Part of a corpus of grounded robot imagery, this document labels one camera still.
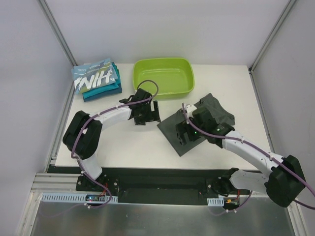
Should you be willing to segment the left aluminium frame post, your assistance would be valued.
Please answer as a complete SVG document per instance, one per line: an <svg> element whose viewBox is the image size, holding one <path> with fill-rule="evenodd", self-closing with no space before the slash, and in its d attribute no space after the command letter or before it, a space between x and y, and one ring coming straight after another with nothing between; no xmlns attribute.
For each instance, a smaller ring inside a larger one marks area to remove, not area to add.
<svg viewBox="0 0 315 236"><path fill-rule="evenodd" d="M73 56L73 53L71 52L71 49L69 45L67 44L67 41L53 15L52 10L50 9L48 3L46 0L37 0L37 3L39 4L40 8L42 9L51 29L54 32L54 35L61 45L66 57L68 58L69 62L72 64L72 66L76 66L77 62Z"/></svg>

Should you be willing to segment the right aluminium frame post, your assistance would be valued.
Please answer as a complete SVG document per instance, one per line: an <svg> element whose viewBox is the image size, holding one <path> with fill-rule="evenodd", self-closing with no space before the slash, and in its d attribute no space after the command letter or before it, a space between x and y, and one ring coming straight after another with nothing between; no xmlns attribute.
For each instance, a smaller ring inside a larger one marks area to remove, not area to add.
<svg viewBox="0 0 315 236"><path fill-rule="evenodd" d="M293 8L297 4L297 2L298 2L298 0L289 0L286 3L286 5L285 5L284 9L282 10L280 16L276 20L276 22L273 25L271 31L269 32L267 38L265 39L262 47L260 48L257 56L255 57L253 63L249 67L249 73L250 74L252 74L254 72L254 70L257 68L259 62L261 61L261 59L263 58L263 56L266 53L267 49L270 47L271 43L273 42L273 40L277 36L278 32L282 28L284 22L289 17L291 11L293 10Z"/></svg>

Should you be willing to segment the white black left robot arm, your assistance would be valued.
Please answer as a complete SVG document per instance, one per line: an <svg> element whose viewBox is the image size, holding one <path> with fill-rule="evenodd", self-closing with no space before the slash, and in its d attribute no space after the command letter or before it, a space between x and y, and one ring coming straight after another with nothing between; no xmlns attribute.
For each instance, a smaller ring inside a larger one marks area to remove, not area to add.
<svg viewBox="0 0 315 236"><path fill-rule="evenodd" d="M131 119L135 125L161 122L154 95L139 88L134 95L120 100L112 108L91 114L78 111L68 126L63 144L71 152L71 158L77 161L81 171L89 177L87 186L93 191L99 191L104 186L104 179L100 177L102 168L96 157L102 131Z"/></svg>

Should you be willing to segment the aluminium front rail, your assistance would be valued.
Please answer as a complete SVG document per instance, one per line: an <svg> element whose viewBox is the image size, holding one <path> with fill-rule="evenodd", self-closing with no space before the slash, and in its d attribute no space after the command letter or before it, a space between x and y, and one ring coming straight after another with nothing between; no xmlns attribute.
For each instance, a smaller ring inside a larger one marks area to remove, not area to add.
<svg viewBox="0 0 315 236"><path fill-rule="evenodd" d="M79 174L49 174L35 175L31 192L75 192Z"/></svg>

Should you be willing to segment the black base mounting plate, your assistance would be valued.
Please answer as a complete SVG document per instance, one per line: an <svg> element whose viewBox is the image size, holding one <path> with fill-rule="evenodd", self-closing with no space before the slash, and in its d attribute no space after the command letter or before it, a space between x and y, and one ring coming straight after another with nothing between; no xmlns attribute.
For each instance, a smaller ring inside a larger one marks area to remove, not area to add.
<svg viewBox="0 0 315 236"><path fill-rule="evenodd" d="M226 170L103 168L93 183L78 167L50 166L50 174L78 174L78 192L100 195L107 187L119 203L205 206L218 197L213 184Z"/></svg>

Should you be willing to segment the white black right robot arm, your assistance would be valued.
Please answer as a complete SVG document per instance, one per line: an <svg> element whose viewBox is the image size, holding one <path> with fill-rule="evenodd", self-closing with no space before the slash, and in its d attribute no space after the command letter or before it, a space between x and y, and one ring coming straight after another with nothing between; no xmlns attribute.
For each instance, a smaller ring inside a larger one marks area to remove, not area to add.
<svg viewBox="0 0 315 236"><path fill-rule="evenodd" d="M230 151L258 169L257 173L231 168L212 183L213 191L228 197L237 190L266 194L280 207L288 207L307 186L299 160L265 151L251 143L225 122L217 123L210 111L192 104L182 104L184 121L176 124L180 144L204 138Z"/></svg>

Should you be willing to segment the lime green plastic tub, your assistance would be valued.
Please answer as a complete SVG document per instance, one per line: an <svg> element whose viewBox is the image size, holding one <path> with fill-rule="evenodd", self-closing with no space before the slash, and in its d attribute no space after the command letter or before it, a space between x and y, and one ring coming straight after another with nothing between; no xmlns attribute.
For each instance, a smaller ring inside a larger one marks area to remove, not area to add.
<svg viewBox="0 0 315 236"><path fill-rule="evenodd" d="M158 94L156 99L175 99L187 96L195 86L192 65L185 58L152 58L137 61L133 66L132 84L150 93Z"/></svg>

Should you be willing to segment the teal folded t-shirt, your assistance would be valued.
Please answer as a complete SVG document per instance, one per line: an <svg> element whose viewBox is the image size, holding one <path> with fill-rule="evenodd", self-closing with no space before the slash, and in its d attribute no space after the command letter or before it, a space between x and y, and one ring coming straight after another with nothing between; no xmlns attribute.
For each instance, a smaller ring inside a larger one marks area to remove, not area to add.
<svg viewBox="0 0 315 236"><path fill-rule="evenodd" d="M122 93L121 77L120 77L119 70L114 62L112 62L112 66L115 70L114 72L114 75L116 76L115 83L83 93L84 102L89 102L89 101L93 101L102 97Z"/></svg>

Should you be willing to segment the light blue printed folded t-shirt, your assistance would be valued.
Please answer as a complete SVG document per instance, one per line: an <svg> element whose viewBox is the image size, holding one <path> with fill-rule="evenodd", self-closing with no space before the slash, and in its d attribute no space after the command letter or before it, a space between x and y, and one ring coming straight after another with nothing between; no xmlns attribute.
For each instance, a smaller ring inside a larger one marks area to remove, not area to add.
<svg viewBox="0 0 315 236"><path fill-rule="evenodd" d="M95 63L74 66L71 73L76 94L111 85L118 78L110 58Z"/></svg>

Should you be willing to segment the aluminium frame post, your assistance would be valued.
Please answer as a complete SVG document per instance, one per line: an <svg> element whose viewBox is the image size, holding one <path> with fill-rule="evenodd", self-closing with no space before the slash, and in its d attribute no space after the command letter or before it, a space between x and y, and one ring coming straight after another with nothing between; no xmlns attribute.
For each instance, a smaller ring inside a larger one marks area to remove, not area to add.
<svg viewBox="0 0 315 236"><path fill-rule="evenodd" d="M69 62L72 64L72 66L76 66L77 62L73 56L73 53L71 52L71 49L69 45L67 44L67 41L53 15L52 10L50 9L48 3L46 0L37 0L37 3L39 4L40 8L42 9L51 29L54 32L54 35L61 45L66 57L68 58Z"/></svg>
<svg viewBox="0 0 315 236"><path fill-rule="evenodd" d="M261 59L263 58L263 56L266 53L267 49L270 47L271 43L273 42L273 40L277 36L278 32L282 28L284 22L289 17L291 11L293 10L293 8L297 4L297 2L298 2L298 0L289 0L286 3L286 5L285 5L284 9L282 10L280 16L276 20L276 22L273 25L271 31L269 32L267 38L265 39L262 47L260 48L257 56L255 57L253 63L249 67L249 73L250 74L252 74L254 72L254 70L257 68L259 62L261 61Z"/></svg>

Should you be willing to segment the dark grey t-shirt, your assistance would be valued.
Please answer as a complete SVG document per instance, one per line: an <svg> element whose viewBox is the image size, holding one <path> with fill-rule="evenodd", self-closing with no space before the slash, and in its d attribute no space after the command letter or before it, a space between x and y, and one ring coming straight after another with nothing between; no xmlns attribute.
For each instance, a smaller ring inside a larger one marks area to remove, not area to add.
<svg viewBox="0 0 315 236"><path fill-rule="evenodd" d="M197 108L205 107L211 113L211 115L215 118L217 123L226 122L232 127L235 125L235 116L229 112L227 112L219 103L219 101L212 96L211 93L202 97L199 102L195 103ZM171 146L175 149L179 156L183 156L185 153L205 141L205 138L200 138L197 141L190 142L188 141L187 134L185 135L187 144L181 145L175 129L175 125L184 121L184 115L182 110L178 110L176 113L159 123L157 126L163 135L166 137Z"/></svg>

